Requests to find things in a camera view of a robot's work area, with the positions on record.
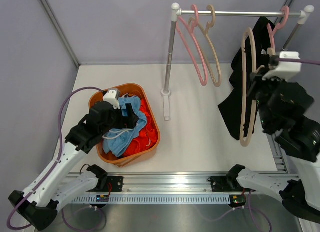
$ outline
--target clothes hanger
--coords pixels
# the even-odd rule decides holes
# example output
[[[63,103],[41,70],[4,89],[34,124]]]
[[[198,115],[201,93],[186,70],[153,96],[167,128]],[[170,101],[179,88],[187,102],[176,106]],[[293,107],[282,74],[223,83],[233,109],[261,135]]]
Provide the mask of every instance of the clothes hanger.
[[[267,25],[267,28],[268,28],[268,32],[269,32],[269,37],[270,37],[270,43],[271,43],[271,47],[276,49],[276,44],[275,44],[275,34],[277,32],[277,30],[283,28],[286,23],[287,23],[287,20],[289,18],[289,13],[290,13],[290,9],[289,9],[289,6],[288,5],[284,5],[282,8],[281,8],[281,11],[284,12],[284,18],[283,18],[283,21],[282,23],[277,23],[275,28],[272,30],[272,27],[270,25],[270,23],[268,23]]]
[[[282,11],[284,11],[284,19],[282,23],[277,23],[275,28],[272,30],[272,27],[270,23],[267,25],[269,37],[270,37],[270,43],[271,47],[268,48],[267,53],[270,55],[275,54],[276,44],[275,44],[275,38],[274,35],[276,34],[277,30],[283,28],[287,20],[289,18],[289,6],[285,5],[281,8]],[[256,55],[256,42],[255,42],[255,36],[252,31],[252,28],[247,28],[245,31],[242,43],[241,43],[241,50],[242,50],[242,113],[241,113],[241,125],[240,125],[240,144],[244,147],[248,146],[253,134],[253,130],[255,127],[255,116],[256,116],[256,110],[257,110],[257,101],[252,100],[251,104],[251,115],[250,115],[250,123],[249,123],[249,129],[247,133],[247,137],[245,139],[245,121],[246,121],[246,106],[247,106],[247,57],[246,57],[246,38],[247,35],[250,39],[250,45],[251,45],[251,56],[252,56],[252,72],[257,73],[261,68],[264,68],[264,65],[261,65],[257,69],[257,55]]]
[[[207,22],[205,28],[203,27],[203,25],[201,23],[198,23],[197,26],[200,28],[201,32],[203,33],[204,37],[206,38],[206,40],[209,43],[209,45],[211,47],[211,50],[213,52],[216,69],[218,71],[218,81],[215,78],[215,74],[214,74],[213,69],[212,69],[212,67],[210,65],[210,62],[208,60],[207,55],[205,54],[205,52],[202,49],[202,47],[200,45],[199,46],[200,46],[200,50],[201,50],[201,52],[203,54],[203,58],[204,58],[205,64],[209,69],[213,84],[216,87],[219,87],[221,85],[221,82],[222,82],[222,73],[221,73],[220,62],[219,62],[219,59],[218,59],[218,56],[217,56],[216,49],[215,49],[215,47],[214,47],[214,45],[213,45],[213,43],[212,43],[212,41],[211,41],[211,39],[210,39],[210,37],[208,35],[209,29],[212,28],[214,26],[215,22],[216,22],[216,11],[215,11],[215,8],[214,8],[214,6],[212,4],[209,4],[206,8],[211,11],[211,22]],[[189,21],[188,21],[188,25],[190,26],[191,22],[193,22],[195,20],[196,20],[196,18],[190,17]]]
[[[252,133],[255,127],[255,116],[257,109],[257,101],[252,100],[251,104],[251,116],[250,116],[250,124],[248,129],[248,134],[245,139],[245,121],[246,121],[246,106],[247,106],[247,57],[246,57],[246,39],[247,35],[250,39],[251,45],[251,57],[252,57],[252,71],[254,73],[257,71],[257,55],[256,55],[256,42],[255,36],[252,28],[247,28],[243,34],[242,42],[241,42],[241,50],[242,50],[242,113],[241,113],[241,125],[240,125],[240,144],[243,147],[247,147],[250,143]]]
[[[202,77],[202,74],[201,74],[201,71],[199,69],[199,66],[196,62],[196,59],[186,41],[186,38],[185,36],[183,35],[183,33],[181,32],[180,30],[180,27],[179,27],[179,24],[178,22],[176,23],[176,30],[178,31],[178,33],[180,34],[180,37],[185,45],[185,48],[187,49],[191,59],[192,59],[192,62],[194,64],[194,67],[195,67],[195,70],[196,72],[198,73],[198,76],[199,76],[199,79],[200,79],[200,82],[203,86],[205,86],[207,83],[208,83],[208,70],[207,70],[207,67],[205,66],[205,59],[204,59],[204,56],[201,52],[201,49],[200,49],[200,46],[199,46],[199,43],[195,37],[195,34],[194,34],[194,29],[195,27],[198,25],[199,23],[199,13],[198,13],[198,8],[195,4],[192,4],[191,5],[191,9],[194,10],[195,12],[195,20],[192,21],[191,25],[188,26],[188,24],[186,23],[186,21],[181,17],[181,16],[178,16],[178,19],[182,22],[182,24],[186,27],[187,31],[189,32],[194,44],[195,44],[195,47],[200,55],[200,59],[201,59],[201,63],[202,63],[202,66],[203,66],[203,71],[204,71],[204,78]]]

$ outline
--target black bracket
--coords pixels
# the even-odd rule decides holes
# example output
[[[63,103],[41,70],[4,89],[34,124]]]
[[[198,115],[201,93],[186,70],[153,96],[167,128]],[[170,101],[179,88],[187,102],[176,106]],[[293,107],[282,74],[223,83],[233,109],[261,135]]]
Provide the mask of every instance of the black bracket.
[[[226,176],[211,176],[207,179],[211,183],[212,192],[243,192],[244,188],[240,185],[232,188]]]
[[[92,189],[89,192],[109,192],[108,184],[111,184],[112,191],[111,192],[122,192],[122,187],[124,185],[124,177],[123,176],[107,176],[106,183],[103,188]]]

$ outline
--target red cloth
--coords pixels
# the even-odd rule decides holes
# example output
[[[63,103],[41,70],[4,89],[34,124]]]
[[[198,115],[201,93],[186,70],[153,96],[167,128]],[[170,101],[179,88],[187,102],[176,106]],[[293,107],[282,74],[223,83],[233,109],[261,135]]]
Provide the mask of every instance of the red cloth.
[[[147,111],[147,103],[145,99],[141,99],[140,111],[146,115],[146,126],[140,130],[139,136],[132,140],[129,147],[124,152],[125,157],[152,148],[158,140],[157,131],[152,126],[152,119]]]

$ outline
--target white string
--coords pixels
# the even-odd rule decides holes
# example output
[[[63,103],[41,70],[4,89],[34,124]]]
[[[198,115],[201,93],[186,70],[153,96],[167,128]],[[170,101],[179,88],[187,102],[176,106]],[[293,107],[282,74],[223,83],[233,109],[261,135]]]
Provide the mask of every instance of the white string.
[[[122,134],[124,134],[125,132],[129,132],[133,130],[133,128],[127,128],[127,129],[123,129],[123,130],[119,130],[119,131],[111,131],[111,133],[119,133],[118,135],[114,136],[114,137],[106,137],[106,136],[102,136],[102,138],[104,139],[115,139],[115,138],[118,138],[119,136],[121,136]]]

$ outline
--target blue towel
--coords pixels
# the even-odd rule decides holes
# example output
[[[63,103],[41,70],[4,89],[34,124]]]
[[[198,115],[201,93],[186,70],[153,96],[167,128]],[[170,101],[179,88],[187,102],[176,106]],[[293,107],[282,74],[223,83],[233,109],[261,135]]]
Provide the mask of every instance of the blue towel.
[[[115,139],[104,139],[103,141],[103,150],[105,151],[105,153],[111,151],[116,157],[120,157],[121,155],[123,155],[123,153],[129,147],[131,141],[139,136],[140,130],[143,129],[147,124],[146,115],[142,111],[140,111],[141,99],[138,96],[119,98],[119,104],[124,116],[128,115],[126,103],[132,104],[133,111],[138,115],[139,120],[136,123],[135,128],[132,130],[112,129],[104,135],[105,137],[112,138],[121,134]]]

